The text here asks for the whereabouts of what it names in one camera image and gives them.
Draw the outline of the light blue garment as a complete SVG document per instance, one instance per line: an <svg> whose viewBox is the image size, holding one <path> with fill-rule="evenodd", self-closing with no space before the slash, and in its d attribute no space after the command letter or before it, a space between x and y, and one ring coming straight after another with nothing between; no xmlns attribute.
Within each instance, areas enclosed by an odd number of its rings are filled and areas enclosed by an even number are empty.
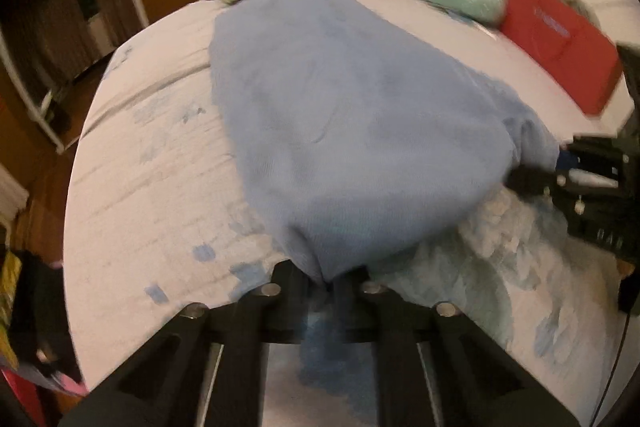
<svg viewBox="0 0 640 427"><path fill-rule="evenodd" d="M473 60L456 29L414 0L243 0L216 17L216 103L247 201L284 253L329 282L367 267L413 303L452 299L543 383L537 287L516 258L546 249L536 211L504 188L552 168L566 124L503 68L486 37Z"/></svg>

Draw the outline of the red paper shopping bag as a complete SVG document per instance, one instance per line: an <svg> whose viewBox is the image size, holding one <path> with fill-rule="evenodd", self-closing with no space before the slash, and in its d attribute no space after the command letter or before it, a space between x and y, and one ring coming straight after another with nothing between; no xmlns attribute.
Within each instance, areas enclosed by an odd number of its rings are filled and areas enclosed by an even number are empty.
<svg viewBox="0 0 640 427"><path fill-rule="evenodd" d="M587 116L599 116L611 98L622 62L612 41L561 0L506 0L500 25Z"/></svg>

